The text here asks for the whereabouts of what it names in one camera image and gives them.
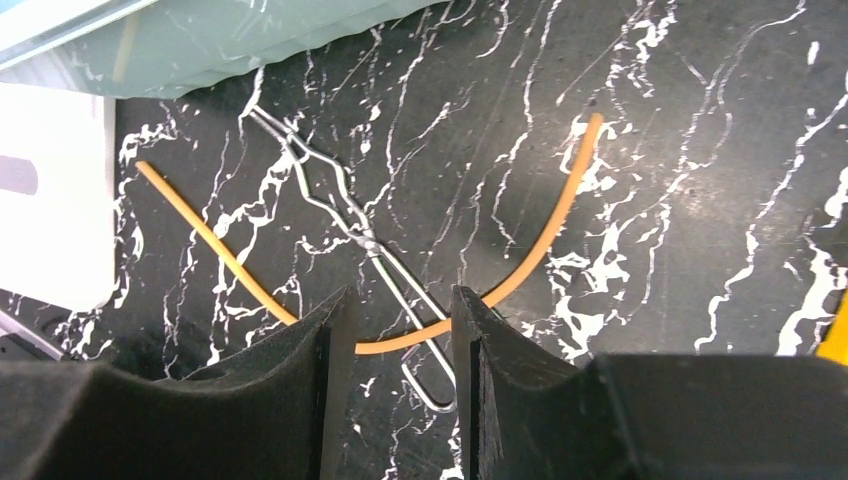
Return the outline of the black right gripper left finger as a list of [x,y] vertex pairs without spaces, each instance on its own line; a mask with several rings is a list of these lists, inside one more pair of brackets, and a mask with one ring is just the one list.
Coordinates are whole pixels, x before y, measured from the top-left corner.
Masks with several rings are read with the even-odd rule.
[[5,479],[332,479],[358,297],[181,379],[107,363],[1,360]]

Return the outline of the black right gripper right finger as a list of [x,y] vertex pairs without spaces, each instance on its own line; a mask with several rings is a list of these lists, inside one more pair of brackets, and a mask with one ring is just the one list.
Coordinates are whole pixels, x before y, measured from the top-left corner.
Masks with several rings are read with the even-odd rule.
[[468,479],[843,479],[847,370],[814,356],[603,354],[578,368],[452,300]]

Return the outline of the tan rubber tube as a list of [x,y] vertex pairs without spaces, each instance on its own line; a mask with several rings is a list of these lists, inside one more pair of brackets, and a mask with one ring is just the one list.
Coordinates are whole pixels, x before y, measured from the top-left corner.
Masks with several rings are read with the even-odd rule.
[[[583,175],[588,169],[589,163],[595,152],[597,140],[603,125],[603,116],[599,113],[591,115],[588,126],[580,143],[578,154],[575,157],[571,173],[563,186],[562,192],[548,218],[542,232],[539,234],[533,247],[529,250],[519,265],[498,285],[483,296],[483,302],[492,307],[518,289],[522,283],[533,273],[534,269],[541,263],[547,251],[555,241],[561,227],[571,211],[577,196],[577,190],[582,182]],[[216,253],[220,260],[229,268],[236,279],[246,290],[271,313],[279,322],[292,325],[298,321],[294,314],[290,313],[274,297],[269,294],[248,272],[248,270],[237,260],[236,256],[228,249],[203,221],[195,213],[192,207],[171,187],[170,184],[157,172],[152,165],[146,161],[139,160],[135,163],[140,173],[156,188],[164,199],[187,221],[187,223],[201,236],[207,245]],[[434,339],[446,334],[451,330],[449,318],[437,323],[423,327],[414,332],[409,332],[395,338],[374,342],[359,342],[355,352],[358,355],[378,355],[412,347],[427,340]]]

